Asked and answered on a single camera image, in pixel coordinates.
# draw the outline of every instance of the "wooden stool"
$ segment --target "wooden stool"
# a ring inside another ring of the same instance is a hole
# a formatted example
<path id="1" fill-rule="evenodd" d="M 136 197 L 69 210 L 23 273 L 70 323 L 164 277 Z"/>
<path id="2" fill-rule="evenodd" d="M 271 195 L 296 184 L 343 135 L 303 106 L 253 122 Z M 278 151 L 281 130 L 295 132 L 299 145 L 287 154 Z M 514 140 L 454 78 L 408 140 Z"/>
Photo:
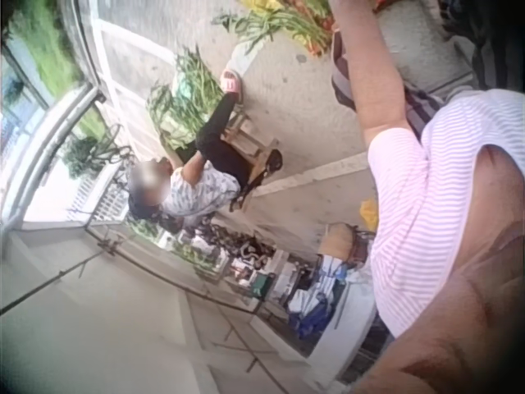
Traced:
<path id="1" fill-rule="evenodd" d="M 226 128 L 225 135 L 222 137 L 225 142 L 231 144 L 234 149 L 251 165 L 252 169 L 249 175 L 249 183 L 259 176 L 266 168 L 267 160 L 273 149 L 277 147 L 279 141 L 271 139 L 268 144 L 264 144 L 256 139 L 253 133 L 249 133 L 246 128 L 248 116 L 243 112 L 236 113 Z M 246 195 L 242 203 L 242 212 L 246 212 L 249 201 L 253 195 L 253 190 Z"/>

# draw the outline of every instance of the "bundle of greens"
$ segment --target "bundle of greens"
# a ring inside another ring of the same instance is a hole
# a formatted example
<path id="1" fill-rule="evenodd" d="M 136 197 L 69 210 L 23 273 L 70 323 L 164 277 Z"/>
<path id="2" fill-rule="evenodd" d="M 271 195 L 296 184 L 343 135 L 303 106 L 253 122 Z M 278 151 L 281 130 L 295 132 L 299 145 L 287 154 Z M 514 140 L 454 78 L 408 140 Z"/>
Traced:
<path id="1" fill-rule="evenodd" d="M 155 85 L 148 97 L 149 116 L 163 146 L 175 150 L 195 139 L 222 97 L 221 87 L 200 57 L 184 48 L 177 56 L 178 85 L 175 93 L 169 85 Z"/>
<path id="2" fill-rule="evenodd" d="M 273 40 L 273 35 L 280 30 L 287 31 L 293 39 L 304 43 L 312 54 L 324 53 L 331 42 L 328 31 L 317 25 L 313 18 L 301 14 L 293 7 L 258 8 L 246 16 L 224 13 L 214 18 L 212 23 L 222 25 L 243 41 L 250 42 L 246 53 L 250 53 L 266 38 Z"/>

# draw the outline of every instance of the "sandal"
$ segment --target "sandal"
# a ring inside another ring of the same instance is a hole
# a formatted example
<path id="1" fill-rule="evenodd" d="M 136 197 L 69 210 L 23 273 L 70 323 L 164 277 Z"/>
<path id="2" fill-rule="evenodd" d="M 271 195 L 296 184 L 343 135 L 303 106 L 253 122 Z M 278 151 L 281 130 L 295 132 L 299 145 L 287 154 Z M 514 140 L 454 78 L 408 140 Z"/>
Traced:
<path id="1" fill-rule="evenodd" d="M 221 74 L 221 89 L 224 93 L 237 93 L 237 103 L 242 104 L 242 82 L 239 75 L 232 70 L 224 70 Z"/>

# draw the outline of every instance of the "white cloth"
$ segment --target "white cloth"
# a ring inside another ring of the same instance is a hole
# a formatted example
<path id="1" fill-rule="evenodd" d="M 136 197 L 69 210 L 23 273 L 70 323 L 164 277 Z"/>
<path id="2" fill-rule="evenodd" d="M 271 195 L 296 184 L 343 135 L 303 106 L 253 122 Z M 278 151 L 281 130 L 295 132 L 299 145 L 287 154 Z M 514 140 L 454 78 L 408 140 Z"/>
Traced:
<path id="1" fill-rule="evenodd" d="M 372 247 L 379 314 L 397 337 L 443 287 L 459 251 L 484 145 L 501 147 L 525 173 L 525 96 L 490 90 L 454 98 L 414 133 L 392 129 L 370 145 L 379 195 Z"/>
<path id="2" fill-rule="evenodd" d="M 201 216 L 217 211 L 230 203 L 240 191 L 239 182 L 231 175 L 219 172 L 206 162 L 197 185 L 192 187 L 177 168 L 171 176 L 171 190 L 162 202 L 162 210 L 174 217 Z"/>

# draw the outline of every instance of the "ground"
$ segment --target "ground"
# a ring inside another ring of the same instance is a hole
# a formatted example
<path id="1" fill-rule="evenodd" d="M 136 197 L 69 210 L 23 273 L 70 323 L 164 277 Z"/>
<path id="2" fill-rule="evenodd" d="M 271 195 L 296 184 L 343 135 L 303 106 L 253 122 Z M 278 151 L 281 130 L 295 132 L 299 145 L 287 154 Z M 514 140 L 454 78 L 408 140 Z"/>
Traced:
<path id="1" fill-rule="evenodd" d="M 173 54 L 198 45 L 215 76 L 232 58 L 237 38 L 210 21 L 220 10 L 242 7 L 233 0 L 217 3 L 80 1 L 89 51 L 107 95 L 105 116 L 126 126 L 140 158 L 164 154 L 144 105 L 152 86 L 173 80 Z M 419 0 L 396 3 L 379 21 L 401 74 L 411 82 L 428 88 L 468 71 Z M 363 227 L 360 204 L 375 198 L 356 116 L 336 102 L 329 57 L 312 57 L 283 34 L 240 64 L 246 112 L 264 135 L 280 141 L 285 166 L 268 180 L 282 179 L 277 191 L 253 199 L 247 213 L 222 212 L 222 220 L 312 259 L 327 223 Z M 307 170 L 313 170 L 313 180 L 290 187 Z"/>

